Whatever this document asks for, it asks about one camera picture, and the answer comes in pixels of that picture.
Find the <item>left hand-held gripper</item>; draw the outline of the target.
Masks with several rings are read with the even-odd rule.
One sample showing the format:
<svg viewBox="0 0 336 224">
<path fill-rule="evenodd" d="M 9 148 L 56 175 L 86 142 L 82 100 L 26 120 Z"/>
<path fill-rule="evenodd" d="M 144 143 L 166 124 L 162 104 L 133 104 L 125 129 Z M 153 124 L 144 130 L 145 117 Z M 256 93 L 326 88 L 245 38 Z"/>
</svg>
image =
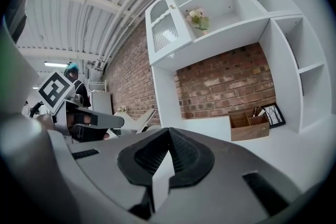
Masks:
<svg viewBox="0 0 336 224">
<path fill-rule="evenodd" d="M 42 103 L 50 113 L 37 117 L 47 130 L 58 131 L 80 143 L 101 141 L 110 128 L 124 126 L 124 118 L 89 110 L 85 85 L 78 79 L 78 69 L 54 71 L 39 87 Z"/>
</svg>

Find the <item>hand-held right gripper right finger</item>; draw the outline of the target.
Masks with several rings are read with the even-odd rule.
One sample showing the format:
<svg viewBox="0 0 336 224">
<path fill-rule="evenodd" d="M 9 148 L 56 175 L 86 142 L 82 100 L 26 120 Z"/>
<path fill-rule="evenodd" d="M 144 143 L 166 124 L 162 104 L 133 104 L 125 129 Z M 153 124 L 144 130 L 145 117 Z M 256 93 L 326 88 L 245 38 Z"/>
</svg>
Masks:
<svg viewBox="0 0 336 224">
<path fill-rule="evenodd" d="M 181 133 L 206 145 L 215 156 L 214 166 L 197 185 L 171 189 L 153 215 L 154 223 L 257 223 L 267 219 L 268 212 L 243 178 L 253 172 L 289 204 L 301 195 L 287 175 L 248 149 L 187 130 Z"/>
</svg>

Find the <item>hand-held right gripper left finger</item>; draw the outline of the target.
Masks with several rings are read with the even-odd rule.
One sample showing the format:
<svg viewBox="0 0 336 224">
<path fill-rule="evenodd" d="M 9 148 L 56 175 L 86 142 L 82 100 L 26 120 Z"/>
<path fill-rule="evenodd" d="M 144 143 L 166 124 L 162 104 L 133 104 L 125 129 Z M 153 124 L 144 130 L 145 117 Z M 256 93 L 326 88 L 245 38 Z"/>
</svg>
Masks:
<svg viewBox="0 0 336 224">
<path fill-rule="evenodd" d="M 162 134 L 163 129 L 106 141 L 66 144 L 49 131 L 57 165 L 72 199 L 67 220 L 138 220 L 147 201 L 146 188 L 131 184 L 118 167 L 119 153 L 136 142 Z"/>
</svg>

